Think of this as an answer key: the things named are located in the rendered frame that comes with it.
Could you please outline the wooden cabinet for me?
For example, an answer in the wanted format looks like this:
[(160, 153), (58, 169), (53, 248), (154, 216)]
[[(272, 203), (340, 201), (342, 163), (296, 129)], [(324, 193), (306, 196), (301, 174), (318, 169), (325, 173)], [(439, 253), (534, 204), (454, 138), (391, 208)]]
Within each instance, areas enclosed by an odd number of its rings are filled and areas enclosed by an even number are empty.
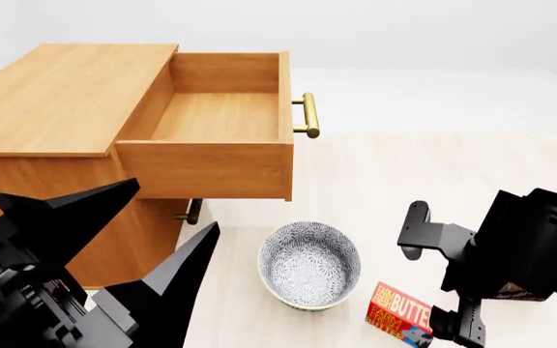
[[(114, 141), (177, 50), (47, 43), (0, 71), (0, 193), (48, 199), (129, 179)], [(144, 276), (174, 250), (189, 201), (138, 194), (66, 268), (86, 289)]]

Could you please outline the blue white patterned bowl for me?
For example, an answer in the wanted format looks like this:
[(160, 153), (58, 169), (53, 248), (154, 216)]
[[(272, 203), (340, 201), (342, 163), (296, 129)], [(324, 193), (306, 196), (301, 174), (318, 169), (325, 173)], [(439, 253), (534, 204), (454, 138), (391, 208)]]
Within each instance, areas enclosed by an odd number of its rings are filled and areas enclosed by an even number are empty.
[(321, 312), (342, 304), (360, 278), (356, 246), (322, 222), (299, 221), (269, 234), (258, 250), (262, 283), (283, 304)]

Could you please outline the open wooden drawer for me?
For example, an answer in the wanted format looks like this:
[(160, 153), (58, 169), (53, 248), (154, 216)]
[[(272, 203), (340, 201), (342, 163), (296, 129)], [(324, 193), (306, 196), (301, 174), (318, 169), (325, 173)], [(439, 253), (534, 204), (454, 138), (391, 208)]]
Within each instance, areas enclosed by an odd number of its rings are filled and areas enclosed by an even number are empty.
[(291, 199), (288, 54), (173, 54), (113, 148), (145, 199)]

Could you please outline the red butter box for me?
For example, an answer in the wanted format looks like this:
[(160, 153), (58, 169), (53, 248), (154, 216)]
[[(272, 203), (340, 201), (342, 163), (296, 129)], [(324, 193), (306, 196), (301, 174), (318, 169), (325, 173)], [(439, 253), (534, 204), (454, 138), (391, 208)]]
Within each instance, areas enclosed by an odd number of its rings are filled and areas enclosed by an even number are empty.
[(369, 301), (366, 322), (414, 348), (429, 348), (431, 306), (379, 282)]

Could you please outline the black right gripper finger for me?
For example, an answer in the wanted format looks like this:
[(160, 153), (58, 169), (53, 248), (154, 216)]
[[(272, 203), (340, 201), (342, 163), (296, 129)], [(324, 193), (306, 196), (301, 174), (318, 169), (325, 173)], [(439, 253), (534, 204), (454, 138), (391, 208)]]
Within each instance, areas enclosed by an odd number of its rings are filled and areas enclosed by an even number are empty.
[(462, 260), (475, 235), (456, 224), (430, 222), (427, 203), (416, 201), (409, 206), (397, 245), (408, 260), (418, 260), (424, 249), (440, 251), (447, 260)]
[(457, 312), (433, 306), (429, 317), (433, 337), (465, 348), (484, 348), (486, 329), (481, 319), (481, 306), (481, 298), (464, 295), (459, 297)]

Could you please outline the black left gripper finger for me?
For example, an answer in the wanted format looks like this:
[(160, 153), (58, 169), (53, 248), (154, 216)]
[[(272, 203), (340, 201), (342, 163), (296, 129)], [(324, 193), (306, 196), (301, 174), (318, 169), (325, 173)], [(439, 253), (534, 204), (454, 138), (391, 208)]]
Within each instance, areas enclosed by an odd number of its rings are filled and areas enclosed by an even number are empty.
[(0, 268), (70, 263), (140, 189), (136, 179), (35, 199), (0, 193)]
[(106, 286), (128, 315), (130, 348), (183, 348), (202, 280), (220, 237), (211, 222), (142, 279)]

